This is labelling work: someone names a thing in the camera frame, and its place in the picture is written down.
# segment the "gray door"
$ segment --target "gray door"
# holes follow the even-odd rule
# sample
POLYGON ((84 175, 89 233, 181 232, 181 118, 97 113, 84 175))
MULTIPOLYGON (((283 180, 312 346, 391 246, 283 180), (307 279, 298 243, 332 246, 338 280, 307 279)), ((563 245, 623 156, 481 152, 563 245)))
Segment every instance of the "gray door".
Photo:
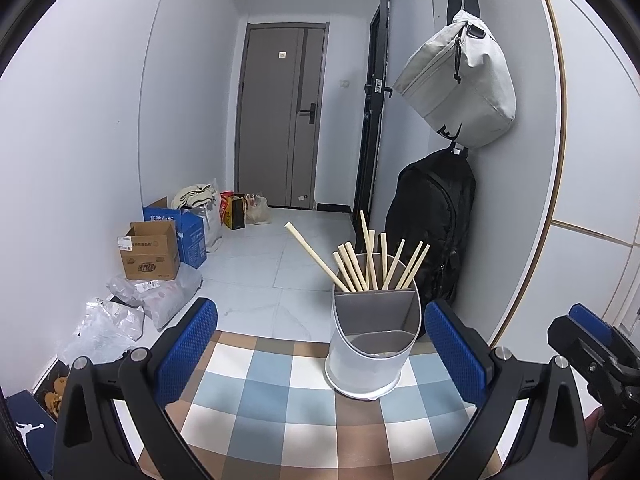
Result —
POLYGON ((237 190, 311 208, 325 29, 249 28, 238 129, 237 190))

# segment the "plaid tablecloth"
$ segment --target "plaid tablecloth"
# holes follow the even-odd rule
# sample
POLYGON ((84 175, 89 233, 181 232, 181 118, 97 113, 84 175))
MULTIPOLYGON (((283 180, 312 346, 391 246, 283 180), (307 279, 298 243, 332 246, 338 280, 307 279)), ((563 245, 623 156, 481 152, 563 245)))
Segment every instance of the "plaid tablecloth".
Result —
MULTIPOLYGON (((216 332, 167 412, 216 480, 427 479, 475 410, 433 345, 416 343, 398 387, 373 402, 331 389, 328 349, 216 332)), ((159 478, 146 451, 140 465, 159 478)), ((494 456, 487 473, 499 467, 494 456)))

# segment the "textured blue pad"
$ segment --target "textured blue pad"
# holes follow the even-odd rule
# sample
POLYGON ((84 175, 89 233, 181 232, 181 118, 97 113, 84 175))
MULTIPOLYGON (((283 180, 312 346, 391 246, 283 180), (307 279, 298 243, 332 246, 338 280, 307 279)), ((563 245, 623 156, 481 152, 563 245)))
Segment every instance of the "textured blue pad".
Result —
POLYGON ((463 337, 437 303, 424 312, 425 328, 463 400, 482 406, 486 399, 486 373, 463 337))
POLYGON ((578 303, 571 307, 569 317, 604 346, 609 347, 609 345, 611 345, 613 340, 611 327, 596 316, 591 310, 578 303))
POLYGON ((154 378, 154 397, 162 409, 180 399, 217 324, 216 305, 207 300, 159 365, 154 378))

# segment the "metal screw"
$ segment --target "metal screw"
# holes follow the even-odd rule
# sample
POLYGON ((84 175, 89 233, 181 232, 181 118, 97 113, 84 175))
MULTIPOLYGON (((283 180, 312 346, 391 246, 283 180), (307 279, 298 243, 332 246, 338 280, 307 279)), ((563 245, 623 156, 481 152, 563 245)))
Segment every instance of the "metal screw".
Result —
POLYGON ((495 356, 501 361, 508 361, 513 357, 511 350, 509 350, 504 346, 498 346, 498 348, 496 348, 494 351, 495 351, 495 356))
POLYGON ((76 370, 82 370, 87 364, 86 357, 79 357, 74 361, 74 368, 76 370))
POLYGON ((133 352, 131 352, 131 360, 139 363, 143 361, 146 357, 146 348, 136 348, 133 352))
POLYGON ((561 355, 557 355, 554 358, 554 362, 556 363, 556 366, 562 368, 563 370, 569 366, 569 361, 567 361, 566 358, 562 357, 561 355))

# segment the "black baseboard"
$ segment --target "black baseboard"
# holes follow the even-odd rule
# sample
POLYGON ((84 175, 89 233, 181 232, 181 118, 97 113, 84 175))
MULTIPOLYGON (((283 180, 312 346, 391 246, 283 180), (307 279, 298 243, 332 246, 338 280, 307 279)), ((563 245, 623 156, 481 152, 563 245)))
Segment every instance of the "black baseboard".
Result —
POLYGON ((318 211, 329 211, 331 213, 351 214, 351 207, 339 204, 318 204, 318 211))

